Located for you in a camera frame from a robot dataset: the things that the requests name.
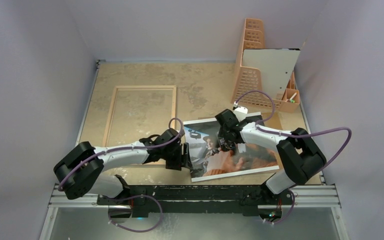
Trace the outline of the printed photo of driver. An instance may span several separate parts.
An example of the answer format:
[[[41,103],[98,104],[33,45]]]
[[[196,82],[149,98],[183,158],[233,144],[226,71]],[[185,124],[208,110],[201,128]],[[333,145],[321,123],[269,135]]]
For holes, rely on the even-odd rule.
[[[239,143],[236,151],[221,151],[220,124],[215,118],[187,121],[183,124],[192,163],[191,181],[200,182],[280,169],[273,150],[253,143]]]

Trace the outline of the white wooden picture frame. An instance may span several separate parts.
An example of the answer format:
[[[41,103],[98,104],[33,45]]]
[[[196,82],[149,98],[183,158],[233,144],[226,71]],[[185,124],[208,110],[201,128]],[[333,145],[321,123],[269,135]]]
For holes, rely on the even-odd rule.
[[[109,106],[102,146],[115,147],[135,142],[174,128],[175,85],[118,85]]]

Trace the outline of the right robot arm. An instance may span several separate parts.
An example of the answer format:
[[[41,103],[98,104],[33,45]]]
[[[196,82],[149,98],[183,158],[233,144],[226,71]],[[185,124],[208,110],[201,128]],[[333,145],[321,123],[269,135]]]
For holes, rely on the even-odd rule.
[[[325,155],[303,128],[293,131],[276,130],[262,125],[261,120],[239,119],[225,109],[215,117],[220,125],[218,137],[222,148],[236,144],[255,144],[278,153],[283,169],[262,184],[260,196],[268,204],[280,198],[281,192],[304,185],[327,163]]]

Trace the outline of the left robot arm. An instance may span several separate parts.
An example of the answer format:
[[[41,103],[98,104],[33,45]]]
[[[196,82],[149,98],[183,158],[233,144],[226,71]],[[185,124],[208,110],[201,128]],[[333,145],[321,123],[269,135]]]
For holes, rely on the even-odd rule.
[[[53,168],[59,181],[58,191],[69,200],[86,194],[109,197],[118,205],[129,199],[130,187],[120,175],[106,171],[128,165],[144,165],[165,160],[165,168],[180,171],[193,168],[188,143],[182,143],[183,131],[169,128],[126,145],[93,147],[84,141],[76,145]]]

